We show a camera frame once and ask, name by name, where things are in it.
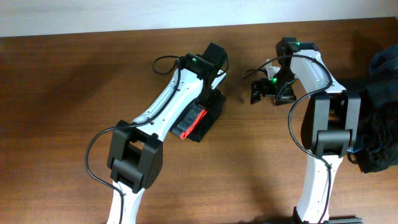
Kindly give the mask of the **black leggings red waistband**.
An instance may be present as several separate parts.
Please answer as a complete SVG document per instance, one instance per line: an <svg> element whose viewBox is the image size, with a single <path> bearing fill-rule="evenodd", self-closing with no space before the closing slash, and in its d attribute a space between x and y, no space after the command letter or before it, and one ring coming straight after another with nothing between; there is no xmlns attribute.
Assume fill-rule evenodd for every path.
<svg viewBox="0 0 398 224"><path fill-rule="evenodd" d="M170 132L180 139L200 142L218 119L225 101L226 97L217 88L213 90L207 107L192 101L174 122Z"/></svg>

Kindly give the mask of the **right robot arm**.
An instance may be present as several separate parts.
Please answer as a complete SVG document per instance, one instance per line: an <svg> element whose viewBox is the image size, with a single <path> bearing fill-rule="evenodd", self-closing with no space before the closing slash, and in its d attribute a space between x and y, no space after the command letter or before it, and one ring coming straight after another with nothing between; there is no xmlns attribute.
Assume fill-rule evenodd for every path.
<svg viewBox="0 0 398 224"><path fill-rule="evenodd" d="M274 59L259 67L266 77L251 83L250 103L273 97L276 106L292 104L287 121L304 99L308 106L297 139L293 142L307 155L302 194L294 207L291 223L362 223L353 217L332 218L329 203L336 172L356 141L361 98L347 92L322 61L313 42L284 37L275 46Z"/></svg>

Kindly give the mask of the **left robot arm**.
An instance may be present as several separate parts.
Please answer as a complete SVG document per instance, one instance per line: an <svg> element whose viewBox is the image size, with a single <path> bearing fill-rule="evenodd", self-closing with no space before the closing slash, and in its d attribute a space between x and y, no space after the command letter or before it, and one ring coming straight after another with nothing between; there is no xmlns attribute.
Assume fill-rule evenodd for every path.
<svg viewBox="0 0 398 224"><path fill-rule="evenodd" d="M226 101L217 86L225 79L228 54L210 43L203 54L175 58L173 76L163 92L140 116L120 120L113 131L107 159L113 200L108 223L135 223L144 194L163 165L168 133L200 142Z"/></svg>

